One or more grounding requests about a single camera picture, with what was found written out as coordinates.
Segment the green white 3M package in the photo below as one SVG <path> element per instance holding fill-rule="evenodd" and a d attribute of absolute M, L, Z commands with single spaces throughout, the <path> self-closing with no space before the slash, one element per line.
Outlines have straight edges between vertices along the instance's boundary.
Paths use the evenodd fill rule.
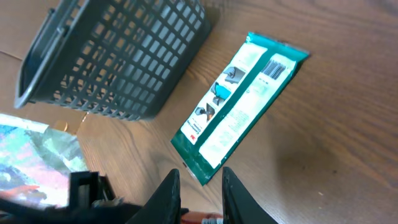
<path fill-rule="evenodd" d="M 310 53 L 250 32 L 171 143 L 206 185 L 293 79 Z"/>

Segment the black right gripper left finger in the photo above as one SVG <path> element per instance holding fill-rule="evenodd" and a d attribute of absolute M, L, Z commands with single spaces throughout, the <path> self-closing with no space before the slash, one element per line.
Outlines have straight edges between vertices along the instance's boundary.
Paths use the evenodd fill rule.
<path fill-rule="evenodd" d="M 181 220 L 180 173 L 172 169 L 127 224 L 177 224 Z"/>

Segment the red snack bar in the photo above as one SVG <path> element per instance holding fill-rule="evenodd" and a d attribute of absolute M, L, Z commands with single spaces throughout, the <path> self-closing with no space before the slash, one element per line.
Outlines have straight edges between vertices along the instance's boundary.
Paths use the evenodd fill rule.
<path fill-rule="evenodd" d="M 223 215 L 189 211 L 181 216 L 181 224 L 223 224 Z"/>

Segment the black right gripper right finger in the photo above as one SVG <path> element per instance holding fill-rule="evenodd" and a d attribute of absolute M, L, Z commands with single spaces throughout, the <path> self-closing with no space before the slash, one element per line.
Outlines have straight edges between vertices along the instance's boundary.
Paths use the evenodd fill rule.
<path fill-rule="evenodd" d="M 224 224 L 277 224 L 229 167 L 223 167 L 222 198 Z"/>

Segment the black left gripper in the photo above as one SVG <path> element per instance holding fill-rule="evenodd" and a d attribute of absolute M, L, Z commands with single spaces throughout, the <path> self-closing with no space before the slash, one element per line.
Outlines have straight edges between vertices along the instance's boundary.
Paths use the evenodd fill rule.
<path fill-rule="evenodd" d="M 106 176 L 98 172 L 70 174 L 68 205 L 44 209 L 30 207 L 1 197 L 1 223 L 126 223 L 142 207 L 117 198 Z"/>

